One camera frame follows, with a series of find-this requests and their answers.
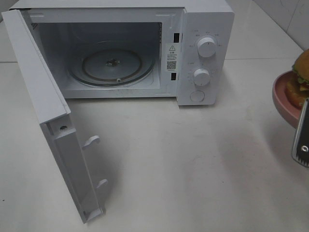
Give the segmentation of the white microwave door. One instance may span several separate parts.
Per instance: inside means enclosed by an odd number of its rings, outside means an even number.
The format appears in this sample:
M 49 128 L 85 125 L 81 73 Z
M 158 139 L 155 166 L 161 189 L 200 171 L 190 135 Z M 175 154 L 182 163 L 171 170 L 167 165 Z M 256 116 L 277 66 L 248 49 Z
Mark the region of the white microwave door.
M 87 223 L 103 213 L 84 157 L 84 150 L 100 138 L 92 136 L 80 145 L 70 108 L 46 62 L 40 27 L 26 11 L 9 10 L 2 17 L 40 128 L 82 222 Z

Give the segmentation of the white warning label sticker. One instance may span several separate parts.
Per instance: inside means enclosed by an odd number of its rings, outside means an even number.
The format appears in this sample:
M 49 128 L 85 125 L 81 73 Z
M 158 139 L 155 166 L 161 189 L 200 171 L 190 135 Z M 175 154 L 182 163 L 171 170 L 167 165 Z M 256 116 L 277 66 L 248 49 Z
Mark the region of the white warning label sticker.
M 179 50 L 179 43 L 167 43 L 165 45 L 164 68 L 167 72 L 177 72 Z

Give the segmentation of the pink round plate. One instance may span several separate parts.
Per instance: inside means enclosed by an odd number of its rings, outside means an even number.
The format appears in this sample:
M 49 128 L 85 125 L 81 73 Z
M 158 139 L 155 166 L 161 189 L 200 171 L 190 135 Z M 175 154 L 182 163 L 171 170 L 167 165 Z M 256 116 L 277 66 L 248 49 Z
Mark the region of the pink round plate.
M 300 99 L 302 101 L 309 97 L 308 89 L 300 90 L 297 82 L 297 74 L 293 71 L 289 71 L 281 74 L 274 81 L 272 87 L 272 99 L 277 111 L 284 120 L 293 128 L 297 128 L 302 105 L 299 106 L 299 104 L 297 104 L 298 100 L 296 100 L 295 97 L 293 100 L 288 98 L 287 84 L 290 80 L 296 82 L 296 86 L 293 86 L 292 90 L 297 94 L 300 94 Z

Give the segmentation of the glass microwave turntable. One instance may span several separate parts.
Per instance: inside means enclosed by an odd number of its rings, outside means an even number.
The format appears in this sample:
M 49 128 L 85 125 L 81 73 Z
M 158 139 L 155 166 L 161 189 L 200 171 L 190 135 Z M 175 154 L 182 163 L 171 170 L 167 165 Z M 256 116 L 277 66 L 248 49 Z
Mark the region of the glass microwave turntable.
M 94 87 L 116 87 L 144 78 L 155 64 L 152 55 L 128 49 L 80 52 L 71 57 L 69 71 L 79 82 Z

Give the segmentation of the white round door button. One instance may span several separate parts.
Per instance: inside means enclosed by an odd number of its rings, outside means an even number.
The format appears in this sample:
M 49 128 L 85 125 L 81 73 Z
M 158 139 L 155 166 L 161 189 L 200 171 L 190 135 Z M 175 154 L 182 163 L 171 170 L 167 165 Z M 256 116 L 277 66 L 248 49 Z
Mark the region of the white round door button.
M 193 102 L 202 102 L 205 98 L 203 91 L 197 90 L 190 94 L 190 100 Z

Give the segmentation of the toy burger with lettuce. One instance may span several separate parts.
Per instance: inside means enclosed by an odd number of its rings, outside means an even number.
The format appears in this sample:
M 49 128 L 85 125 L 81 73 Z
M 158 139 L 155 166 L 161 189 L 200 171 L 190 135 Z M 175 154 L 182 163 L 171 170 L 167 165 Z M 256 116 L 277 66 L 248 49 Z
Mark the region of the toy burger with lettuce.
M 285 94 L 288 101 L 301 109 L 309 97 L 309 50 L 305 50 L 292 66 L 293 75 L 287 82 Z

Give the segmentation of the white microwave oven body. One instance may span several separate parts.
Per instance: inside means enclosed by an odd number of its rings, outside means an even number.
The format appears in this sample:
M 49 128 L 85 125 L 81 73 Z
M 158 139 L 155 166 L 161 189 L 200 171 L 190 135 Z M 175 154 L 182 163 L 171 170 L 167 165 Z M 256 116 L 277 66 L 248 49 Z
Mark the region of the white microwave oven body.
M 40 27 L 46 62 L 65 99 L 175 97 L 179 105 L 215 103 L 235 16 L 224 0 L 20 0 L 9 10 L 26 11 Z M 196 43 L 206 35 L 218 46 L 213 56 L 202 58 Z M 168 43 L 179 43 L 173 73 L 164 68 Z M 144 78 L 116 87 L 72 77 L 72 56 L 112 48 L 152 55 L 154 67 Z M 209 71 L 207 85 L 194 84 L 197 69 Z M 205 94 L 202 102 L 190 100 L 197 90 Z

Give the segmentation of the white round knob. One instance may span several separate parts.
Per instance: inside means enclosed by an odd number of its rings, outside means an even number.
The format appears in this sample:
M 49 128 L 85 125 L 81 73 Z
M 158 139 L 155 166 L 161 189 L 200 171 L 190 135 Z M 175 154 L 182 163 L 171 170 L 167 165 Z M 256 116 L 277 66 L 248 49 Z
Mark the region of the white round knob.
M 218 43 L 211 35 L 206 35 L 198 39 L 197 52 L 202 58 L 209 58 L 216 53 Z
M 193 72 L 193 81 L 198 87 L 207 85 L 210 80 L 211 75 L 207 69 L 197 69 Z

